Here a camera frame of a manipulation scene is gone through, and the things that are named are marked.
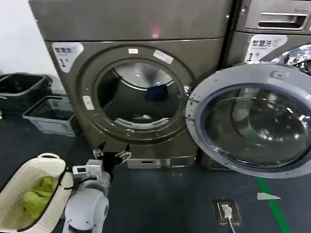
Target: black trash bin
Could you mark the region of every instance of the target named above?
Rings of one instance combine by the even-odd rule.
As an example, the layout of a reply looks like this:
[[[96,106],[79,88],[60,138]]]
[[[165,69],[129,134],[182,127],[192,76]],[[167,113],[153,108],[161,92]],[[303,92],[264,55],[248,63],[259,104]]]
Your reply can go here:
[[[51,93],[52,79],[47,75],[13,73],[0,77],[0,111],[22,116],[36,102]]]

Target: white wall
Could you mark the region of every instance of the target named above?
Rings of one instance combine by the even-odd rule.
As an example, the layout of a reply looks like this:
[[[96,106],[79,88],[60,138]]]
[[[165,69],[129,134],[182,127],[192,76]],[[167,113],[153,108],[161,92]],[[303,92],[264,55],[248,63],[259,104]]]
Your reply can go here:
[[[20,71],[47,74],[53,92],[64,93],[28,0],[0,0],[0,74]]]

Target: gray plastic crate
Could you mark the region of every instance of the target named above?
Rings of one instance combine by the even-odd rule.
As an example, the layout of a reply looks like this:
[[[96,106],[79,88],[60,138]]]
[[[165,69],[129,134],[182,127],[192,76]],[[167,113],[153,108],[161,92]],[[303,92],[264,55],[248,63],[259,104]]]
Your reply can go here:
[[[44,133],[75,137],[80,132],[76,115],[67,97],[46,96],[23,114]]]

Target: plug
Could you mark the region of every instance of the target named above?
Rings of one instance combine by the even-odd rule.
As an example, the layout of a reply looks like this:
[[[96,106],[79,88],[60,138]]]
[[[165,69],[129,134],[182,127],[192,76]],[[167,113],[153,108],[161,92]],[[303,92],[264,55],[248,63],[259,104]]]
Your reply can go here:
[[[229,207],[228,204],[222,204],[222,209],[225,213],[225,218],[231,219],[232,218],[232,208]]]

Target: white label sticker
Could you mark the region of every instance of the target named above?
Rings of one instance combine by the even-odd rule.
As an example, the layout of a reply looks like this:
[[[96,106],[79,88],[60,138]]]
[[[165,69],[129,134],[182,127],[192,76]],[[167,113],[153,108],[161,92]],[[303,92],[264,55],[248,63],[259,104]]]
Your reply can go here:
[[[82,96],[84,105],[86,106],[86,109],[88,110],[94,110],[94,105],[92,103],[91,96]]]
[[[174,60],[171,56],[167,55],[166,53],[164,53],[160,50],[156,50],[154,52],[154,57],[156,57],[156,58],[160,59],[161,61],[166,62],[168,64],[172,63]]]
[[[244,61],[260,61],[264,56],[281,47],[286,42],[286,35],[255,35],[249,42]]]
[[[138,54],[138,49],[128,49],[129,54]]]
[[[65,73],[70,72],[73,62],[84,49],[78,42],[54,42],[52,48],[59,67]]]

